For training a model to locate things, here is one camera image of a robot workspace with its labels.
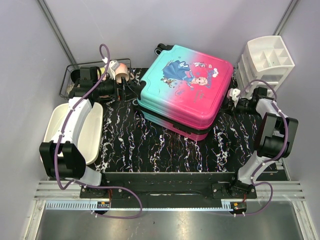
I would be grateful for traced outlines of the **pink and teal kids suitcase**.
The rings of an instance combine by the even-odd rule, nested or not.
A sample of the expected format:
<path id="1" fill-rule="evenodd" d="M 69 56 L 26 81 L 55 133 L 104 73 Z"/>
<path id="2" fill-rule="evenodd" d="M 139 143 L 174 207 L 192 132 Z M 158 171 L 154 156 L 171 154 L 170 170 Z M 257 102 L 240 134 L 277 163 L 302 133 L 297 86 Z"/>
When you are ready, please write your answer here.
<path id="1" fill-rule="evenodd" d="M 204 140 L 226 97 L 233 65 L 180 45 L 158 44 L 143 75 L 136 109 L 145 119 L 193 141 Z"/>

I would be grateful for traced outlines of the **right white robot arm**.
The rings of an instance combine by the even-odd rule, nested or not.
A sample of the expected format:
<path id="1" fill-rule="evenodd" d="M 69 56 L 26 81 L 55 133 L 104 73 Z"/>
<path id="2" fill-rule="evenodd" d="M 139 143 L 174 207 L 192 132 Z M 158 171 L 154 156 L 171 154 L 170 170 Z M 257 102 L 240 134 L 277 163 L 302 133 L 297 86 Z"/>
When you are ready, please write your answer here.
<path id="1" fill-rule="evenodd" d="M 267 96 L 266 88 L 256 88 L 251 99 L 241 98 L 240 94 L 237 88 L 228 91 L 229 112 L 257 114 L 262 122 L 255 135 L 252 156 L 227 185 L 228 195 L 235 199 L 250 194 L 255 180 L 267 167 L 290 155 L 299 124 L 280 110 L 275 98 Z"/>

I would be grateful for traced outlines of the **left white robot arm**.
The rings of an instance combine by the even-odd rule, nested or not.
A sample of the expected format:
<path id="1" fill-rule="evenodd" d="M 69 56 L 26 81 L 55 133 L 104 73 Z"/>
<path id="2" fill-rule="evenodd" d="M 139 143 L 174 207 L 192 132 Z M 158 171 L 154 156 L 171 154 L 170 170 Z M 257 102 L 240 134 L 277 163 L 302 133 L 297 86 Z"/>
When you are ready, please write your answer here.
<path id="1" fill-rule="evenodd" d="M 79 137 L 96 100 L 102 96 L 118 98 L 119 91 L 129 88 L 134 76 L 130 72 L 127 76 L 117 73 L 109 65 L 104 66 L 104 71 L 99 67 L 82 67 L 78 73 L 63 121 L 51 140 L 41 143 L 39 153 L 47 176 L 56 178 L 61 190 L 67 188 L 61 184 L 61 179 L 66 179 L 89 186 L 95 197 L 103 198 L 108 186 L 102 182 L 100 172 L 87 166 L 78 149 Z"/>

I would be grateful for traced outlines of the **plain pink mug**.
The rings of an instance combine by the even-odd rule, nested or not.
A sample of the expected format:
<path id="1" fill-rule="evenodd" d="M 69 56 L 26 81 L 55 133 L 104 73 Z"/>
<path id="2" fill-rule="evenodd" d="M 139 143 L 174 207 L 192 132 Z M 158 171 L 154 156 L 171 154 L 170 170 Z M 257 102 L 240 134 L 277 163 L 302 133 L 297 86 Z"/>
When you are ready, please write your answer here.
<path id="1" fill-rule="evenodd" d="M 115 81 L 118 84 L 121 84 L 123 79 L 125 79 L 126 82 L 130 80 L 130 73 L 127 68 L 127 66 L 124 63 L 119 63 L 118 67 L 115 70 Z"/>

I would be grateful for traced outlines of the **yellow mug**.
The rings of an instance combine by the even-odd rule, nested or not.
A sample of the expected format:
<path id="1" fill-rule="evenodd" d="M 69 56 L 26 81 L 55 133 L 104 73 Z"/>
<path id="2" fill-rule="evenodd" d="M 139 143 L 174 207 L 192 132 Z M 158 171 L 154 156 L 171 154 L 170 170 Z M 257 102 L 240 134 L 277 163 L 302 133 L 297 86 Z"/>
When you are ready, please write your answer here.
<path id="1" fill-rule="evenodd" d="M 99 80 L 105 72 L 105 67 L 97 67 L 97 79 Z"/>

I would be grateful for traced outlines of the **white drawer organizer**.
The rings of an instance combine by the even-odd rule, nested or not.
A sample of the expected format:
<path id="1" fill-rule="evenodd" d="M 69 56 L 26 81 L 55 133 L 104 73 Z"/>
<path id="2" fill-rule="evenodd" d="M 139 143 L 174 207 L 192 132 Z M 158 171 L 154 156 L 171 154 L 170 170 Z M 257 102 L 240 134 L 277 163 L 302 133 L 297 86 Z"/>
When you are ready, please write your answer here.
<path id="1" fill-rule="evenodd" d="M 247 42 L 235 67 L 237 87 L 243 90 L 252 80 L 262 80 L 277 91 L 295 67 L 279 35 L 268 35 Z"/>

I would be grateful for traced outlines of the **black marble pattern mat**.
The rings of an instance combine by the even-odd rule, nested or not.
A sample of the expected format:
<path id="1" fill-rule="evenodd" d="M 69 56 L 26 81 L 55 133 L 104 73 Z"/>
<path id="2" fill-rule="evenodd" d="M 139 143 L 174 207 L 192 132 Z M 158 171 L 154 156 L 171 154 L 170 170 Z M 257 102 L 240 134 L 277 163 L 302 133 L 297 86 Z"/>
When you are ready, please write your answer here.
<path id="1" fill-rule="evenodd" d="M 254 151 L 262 118 L 220 114 L 207 137 L 193 141 L 146 120 L 130 102 L 103 101 L 99 172 L 234 172 Z"/>

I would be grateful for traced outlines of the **black bowl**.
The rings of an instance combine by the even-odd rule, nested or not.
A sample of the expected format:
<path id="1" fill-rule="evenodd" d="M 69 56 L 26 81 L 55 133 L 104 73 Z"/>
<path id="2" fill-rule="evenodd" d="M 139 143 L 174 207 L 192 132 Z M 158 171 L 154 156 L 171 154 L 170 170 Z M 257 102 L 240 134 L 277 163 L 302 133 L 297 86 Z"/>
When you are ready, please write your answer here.
<path id="1" fill-rule="evenodd" d="M 78 79 L 80 79 L 80 70 L 75 69 L 70 73 L 70 79 L 72 80 L 73 83 L 75 83 Z"/>

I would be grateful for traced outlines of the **speckled grey plate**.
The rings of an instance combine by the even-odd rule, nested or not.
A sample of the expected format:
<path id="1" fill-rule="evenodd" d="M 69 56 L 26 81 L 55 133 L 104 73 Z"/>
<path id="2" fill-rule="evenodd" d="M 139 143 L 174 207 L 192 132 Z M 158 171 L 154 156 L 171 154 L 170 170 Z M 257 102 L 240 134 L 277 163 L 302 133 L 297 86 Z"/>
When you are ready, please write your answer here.
<path id="1" fill-rule="evenodd" d="M 74 84 L 70 84 L 67 88 L 66 88 L 66 93 L 65 96 L 69 97 L 70 92 L 73 90 L 74 88 Z"/>

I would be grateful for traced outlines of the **white plastic basin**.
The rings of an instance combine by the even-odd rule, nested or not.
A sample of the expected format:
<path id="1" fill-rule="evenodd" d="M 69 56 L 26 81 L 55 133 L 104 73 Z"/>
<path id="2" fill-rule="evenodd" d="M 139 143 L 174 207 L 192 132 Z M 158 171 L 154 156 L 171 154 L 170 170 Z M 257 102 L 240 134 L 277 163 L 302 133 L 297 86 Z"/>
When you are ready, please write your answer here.
<path id="1" fill-rule="evenodd" d="M 44 142 L 50 142 L 52 137 L 58 131 L 67 113 L 68 104 L 58 105 L 52 112 L 47 125 Z M 103 125 L 103 107 L 96 102 L 90 113 L 87 115 L 82 129 L 80 131 L 77 147 L 85 159 L 87 165 L 94 163 L 99 155 Z"/>

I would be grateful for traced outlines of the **aluminium frame rail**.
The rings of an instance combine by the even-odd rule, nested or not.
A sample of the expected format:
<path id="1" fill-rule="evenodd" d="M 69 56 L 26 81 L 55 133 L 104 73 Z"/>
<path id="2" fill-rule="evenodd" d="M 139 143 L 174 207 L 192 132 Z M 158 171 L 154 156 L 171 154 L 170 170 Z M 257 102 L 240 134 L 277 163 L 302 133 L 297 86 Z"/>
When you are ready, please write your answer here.
<path id="1" fill-rule="evenodd" d="M 199 192 L 158 192 L 138 194 L 134 197 L 123 189 L 112 193 L 94 190 L 72 184 L 61 190 L 55 181 L 40 181 L 34 199 L 44 201 L 45 207 L 52 210 L 89 211 L 204 211 L 231 212 L 241 202 L 258 202 L 264 205 L 268 200 L 276 202 L 304 202 L 305 195 L 297 181 L 272 181 L 272 187 L 260 185 L 250 194 L 240 198 L 221 196 L 222 185 L 217 184 L 204 196 Z"/>

